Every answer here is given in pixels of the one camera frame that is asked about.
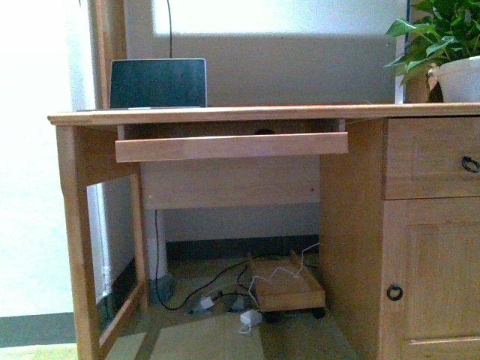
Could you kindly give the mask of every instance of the drawer handle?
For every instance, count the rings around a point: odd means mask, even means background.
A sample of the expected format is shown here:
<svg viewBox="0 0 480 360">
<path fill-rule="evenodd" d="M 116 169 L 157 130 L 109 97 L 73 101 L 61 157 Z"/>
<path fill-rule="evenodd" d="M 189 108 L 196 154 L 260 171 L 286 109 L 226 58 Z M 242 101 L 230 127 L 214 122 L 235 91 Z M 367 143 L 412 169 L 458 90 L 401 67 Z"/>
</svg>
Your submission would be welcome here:
<svg viewBox="0 0 480 360">
<path fill-rule="evenodd" d="M 392 292 L 398 292 L 398 294 L 392 296 Z M 402 299 L 403 296 L 404 296 L 404 291 L 402 290 L 400 285 L 398 285 L 397 283 L 393 283 L 387 289 L 387 297 L 393 302 L 397 302 L 398 300 Z"/>
<path fill-rule="evenodd" d="M 470 173 L 480 172 L 480 163 L 478 161 L 473 160 L 470 156 L 463 157 L 462 167 Z"/>
</svg>

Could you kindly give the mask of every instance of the white wall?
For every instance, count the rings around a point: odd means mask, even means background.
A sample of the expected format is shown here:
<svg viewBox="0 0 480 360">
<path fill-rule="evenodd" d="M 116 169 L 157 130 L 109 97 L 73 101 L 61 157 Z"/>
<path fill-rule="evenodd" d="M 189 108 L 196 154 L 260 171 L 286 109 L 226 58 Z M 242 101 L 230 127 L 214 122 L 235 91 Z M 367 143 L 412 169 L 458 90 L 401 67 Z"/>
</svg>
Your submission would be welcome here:
<svg viewBox="0 0 480 360">
<path fill-rule="evenodd" d="M 47 121 L 72 107 L 71 15 L 62 0 L 7 1 L 0 12 L 0 317 L 73 310 L 56 135 Z"/>
</svg>

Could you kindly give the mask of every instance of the baseboard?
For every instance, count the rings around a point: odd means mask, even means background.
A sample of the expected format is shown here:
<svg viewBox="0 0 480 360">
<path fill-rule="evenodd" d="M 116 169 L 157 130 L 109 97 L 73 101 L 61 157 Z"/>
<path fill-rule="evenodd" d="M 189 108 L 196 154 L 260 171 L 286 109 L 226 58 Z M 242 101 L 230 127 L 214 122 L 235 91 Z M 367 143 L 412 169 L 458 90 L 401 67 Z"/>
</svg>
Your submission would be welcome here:
<svg viewBox="0 0 480 360">
<path fill-rule="evenodd" d="M 0 318 L 0 347 L 75 343 L 74 313 Z"/>
<path fill-rule="evenodd" d="M 231 238 L 226 240 L 174 241 L 166 243 L 168 261 L 210 260 L 260 255 L 297 253 L 318 242 L 318 235 L 276 236 L 269 238 Z"/>
</svg>

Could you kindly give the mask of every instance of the laptop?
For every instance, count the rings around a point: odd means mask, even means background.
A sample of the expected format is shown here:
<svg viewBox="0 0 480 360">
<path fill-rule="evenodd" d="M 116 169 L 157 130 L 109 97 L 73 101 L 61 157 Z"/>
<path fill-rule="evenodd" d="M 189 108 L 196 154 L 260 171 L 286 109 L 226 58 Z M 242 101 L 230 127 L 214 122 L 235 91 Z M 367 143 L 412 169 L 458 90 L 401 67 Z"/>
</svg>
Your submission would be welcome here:
<svg viewBox="0 0 480 360">
<path fill-rule="evenodd" d="M 204 58 L 112 61 L 110 109 L 206 107 Z"/>
</svg>

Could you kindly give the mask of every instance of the charger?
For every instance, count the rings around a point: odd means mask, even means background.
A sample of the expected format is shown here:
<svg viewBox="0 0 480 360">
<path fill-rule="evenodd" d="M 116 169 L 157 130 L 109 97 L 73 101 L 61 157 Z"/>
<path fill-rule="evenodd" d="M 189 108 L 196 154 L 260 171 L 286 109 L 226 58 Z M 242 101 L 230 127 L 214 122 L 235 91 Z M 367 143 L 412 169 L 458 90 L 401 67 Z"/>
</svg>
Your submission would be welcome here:
<svg viewBox="0 0 480 360">
<path fill-rule="evenodd" d="M 245 311 L 240 315 L 240 321 L 251 329 L 262 322 L 262 314 L 255 310 Z"/>
</svg>

